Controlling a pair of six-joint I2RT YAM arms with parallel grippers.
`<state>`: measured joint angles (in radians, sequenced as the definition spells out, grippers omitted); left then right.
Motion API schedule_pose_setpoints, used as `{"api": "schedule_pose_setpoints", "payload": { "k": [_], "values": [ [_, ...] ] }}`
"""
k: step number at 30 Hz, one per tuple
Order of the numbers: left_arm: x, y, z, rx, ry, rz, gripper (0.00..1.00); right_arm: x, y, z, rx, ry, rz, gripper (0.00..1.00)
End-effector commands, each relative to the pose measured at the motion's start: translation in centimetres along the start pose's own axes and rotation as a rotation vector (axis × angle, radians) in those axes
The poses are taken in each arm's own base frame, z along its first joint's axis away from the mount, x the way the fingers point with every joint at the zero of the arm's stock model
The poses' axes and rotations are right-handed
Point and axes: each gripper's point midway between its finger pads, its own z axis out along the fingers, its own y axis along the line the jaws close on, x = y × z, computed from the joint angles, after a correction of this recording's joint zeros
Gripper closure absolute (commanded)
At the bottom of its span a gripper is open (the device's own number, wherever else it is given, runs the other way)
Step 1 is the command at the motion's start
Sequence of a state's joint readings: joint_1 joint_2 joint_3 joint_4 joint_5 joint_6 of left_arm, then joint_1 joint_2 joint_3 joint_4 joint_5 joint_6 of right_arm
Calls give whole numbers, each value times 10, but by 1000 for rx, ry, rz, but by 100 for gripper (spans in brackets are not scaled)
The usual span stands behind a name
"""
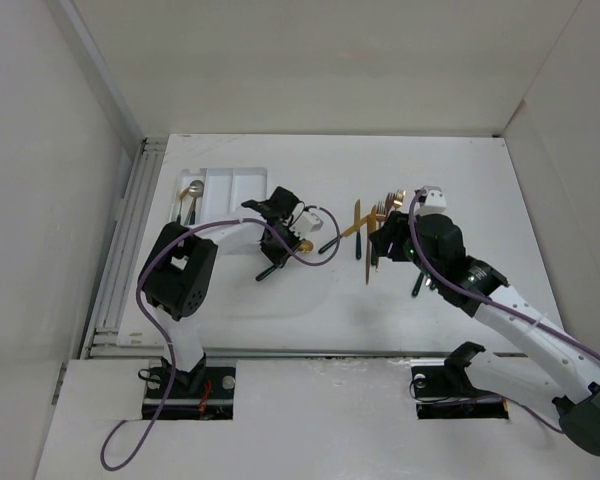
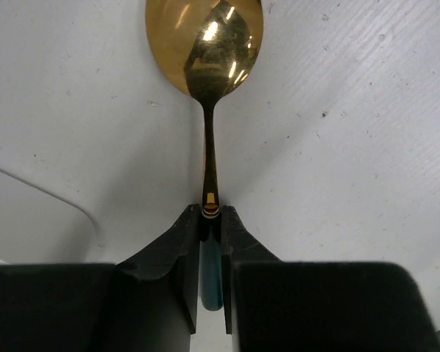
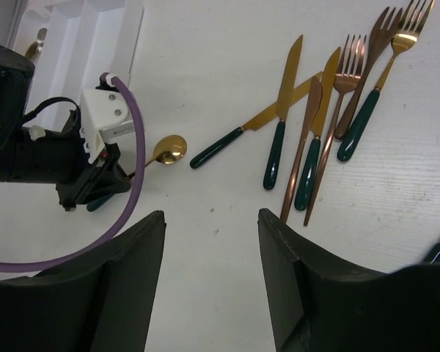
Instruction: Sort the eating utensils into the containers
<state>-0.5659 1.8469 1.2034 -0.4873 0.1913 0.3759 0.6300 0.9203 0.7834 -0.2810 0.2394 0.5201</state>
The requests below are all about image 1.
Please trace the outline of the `gold spoon green handle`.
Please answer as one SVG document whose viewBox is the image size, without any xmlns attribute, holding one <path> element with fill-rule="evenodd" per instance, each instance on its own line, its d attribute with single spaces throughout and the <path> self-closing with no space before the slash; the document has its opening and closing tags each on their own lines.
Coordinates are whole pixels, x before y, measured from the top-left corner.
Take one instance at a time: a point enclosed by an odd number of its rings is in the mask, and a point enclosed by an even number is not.
<svg viewBox="0 0 600 480">
<path fill-rule="evenodd" d="M 300 254 L 306 254 L 309 253 L 313 250 L 314 245 L 310 240 L 303 240 L 295 249 L 294 252 L 295 253 L 300 253 Z M 272 273 L 274 273 L 276 270 L 281 269 L 284 267 L 286 261 L 290 258 L 289 255 L 286 255 L 280 262 L 278 262 L 277 264 L 272 264 L 271 266 L 269 266 L 268 268 L 266 268 L 265 270 L 263 270 L 261 273 L 259 273 L 256 277 L 255 280 L 257 282 L 261 282 L 263 280 L 265 280 L 269 275 L 271 275 Z"/>
<path fill-rule="evenodd" d="M 189 188 L 186 187 L 185 189 L 183 189 L 179 194 L 178 194 L 178 208 L 177 208 L 177 215 L 175 217 L 175 221 L 177 223 L 181 223 L 182 222 L 182 208 L 183 208 L 183 203 L 184 203 L 184 199 L 189 195 Z"/>
</svg>

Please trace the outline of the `silver spoon thin handle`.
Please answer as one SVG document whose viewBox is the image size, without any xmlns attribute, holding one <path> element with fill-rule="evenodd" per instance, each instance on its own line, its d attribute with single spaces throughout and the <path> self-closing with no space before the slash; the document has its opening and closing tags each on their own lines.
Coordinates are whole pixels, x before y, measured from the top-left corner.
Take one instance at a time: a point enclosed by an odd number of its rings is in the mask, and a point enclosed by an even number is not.
<svg viewBox="0 0 600 480">
<path fill-rule="evenodd" d="M 192 225 L 196 220 L 196 209 L 197 201 L 202 198 L 204 194 L 205 184 L 202 180 L 194 180 L 188 187 L 188 195 L 191 197 L 191 203 L 189 206 L 188 215 L 186 218 L 186 224 Z"/>
</svg>

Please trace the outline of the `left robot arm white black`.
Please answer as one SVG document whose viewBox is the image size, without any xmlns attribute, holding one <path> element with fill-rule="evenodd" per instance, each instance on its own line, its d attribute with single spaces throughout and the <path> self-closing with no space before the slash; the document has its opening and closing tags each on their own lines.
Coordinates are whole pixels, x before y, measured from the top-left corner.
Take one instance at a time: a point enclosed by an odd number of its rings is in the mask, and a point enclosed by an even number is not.
<svg viewBox="0 0 600 480">
<path fill-rule="evenodd" d="M 199 225 L 166 224 L 141 270 L 136 302 L 164 340 L 158 370 L 181 396 L 203 387 L 206 355 L 197 327 L 188 319 L 202 306 L 216 260 L 256 246 L 270 267 L 256 276 L 264 280 L 282 269 L 299 251 L 309 229 L 294 213 L 301 200 L 277 187 L 266 200 L 247 200 L 232 216 Z"/>
</svg>

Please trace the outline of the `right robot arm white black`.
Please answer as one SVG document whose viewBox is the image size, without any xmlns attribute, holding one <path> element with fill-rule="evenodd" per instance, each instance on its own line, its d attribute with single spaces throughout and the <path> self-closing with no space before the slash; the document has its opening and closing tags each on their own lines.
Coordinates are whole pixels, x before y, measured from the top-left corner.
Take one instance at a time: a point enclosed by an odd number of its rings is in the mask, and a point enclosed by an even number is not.
<svg viewBox="0 0 600 480">
<path fill-rule="evenodd" d="M 439 295 L 524 353 L 526 370 L 466 342 L 445 361 L 452 392 L 488 391 L 558 423 L 575 445 L 600 457 L 600 353 L 554 325 L 484 261 L 467 255 L 460 228 L 442 214 L 392 212 L 369 236 L 376 254 L 411 262 Z"/>
</svg>

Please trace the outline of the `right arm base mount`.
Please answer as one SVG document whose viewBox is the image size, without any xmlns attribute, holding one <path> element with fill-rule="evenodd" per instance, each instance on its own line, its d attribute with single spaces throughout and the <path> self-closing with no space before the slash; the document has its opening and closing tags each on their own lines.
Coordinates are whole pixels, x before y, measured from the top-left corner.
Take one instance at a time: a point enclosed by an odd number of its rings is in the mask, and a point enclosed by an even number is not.
<svg viewBox="0 0 600 480">
<path fill-rule="evenodd" d="M 418 420 L 508 420 L 506 401 L 495 392 L 477 389 L 466 370 L 486 349 L 465 342 L 446 358 L 416 359 L 411 363 L 409 393 Z"/>
</svg>

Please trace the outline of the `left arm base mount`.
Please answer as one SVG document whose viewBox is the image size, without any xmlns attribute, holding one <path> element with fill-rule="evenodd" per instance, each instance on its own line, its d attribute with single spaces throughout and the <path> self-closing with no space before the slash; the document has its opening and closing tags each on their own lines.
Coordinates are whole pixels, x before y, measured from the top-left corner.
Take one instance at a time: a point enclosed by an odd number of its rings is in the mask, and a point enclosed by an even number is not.
<svg viewBox="0 0 600 480">
<path fill-rule="evenodd" d="M 140 369 L 145 383 L 141 406 L 143 420 L 150 420 L 166 392 L 170 366 L 162 358 Z M 236 388 L 236 362 L 204 357 L 189 373 L 179 372 L 158 420 L 232 420 Z"/>
</svg>

